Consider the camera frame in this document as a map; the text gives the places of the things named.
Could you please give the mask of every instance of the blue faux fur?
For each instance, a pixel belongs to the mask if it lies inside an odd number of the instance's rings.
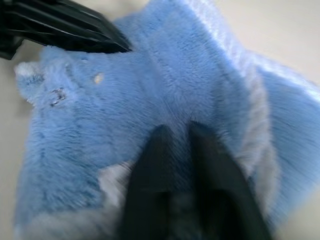
[[[49,46],[39,63],[17,68],[21,95],[34,110],[17,190],[16,227],[24,229],[41,214],[101,208],[105,196],[99,171],[135,160],[160,124],[174,133],[177,189],[190,189],[190,121],[212,127],[233,154],[240,151],[250,109],[245,76],[189,2],[154,0],[119,20],[132,52],[67,52]],[[207,14],[213,8],[211,1],[199,5]],[[256,64],[269,95],[281,167],[279,193],[268,216],[273,227],[319,183],[320,95],[308,83],[297,83],[302,79],[293,81],[290,70],[285,77]]]

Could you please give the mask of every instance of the light blue fur fabric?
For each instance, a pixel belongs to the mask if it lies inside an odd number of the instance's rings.
[[[172,184],[190,190],[190,121],[219,134],[252,180],[270,229],[284,222],[320,182],[316,87],[244,49],[211,0],[153,0],[116,24],[131,52],[48,46],[40,62],[16,68],[34,106],[16,239],[112,236],[125,189],[119,179],[130,171],[123,163],[134,162],[161,124],[174,134]]]

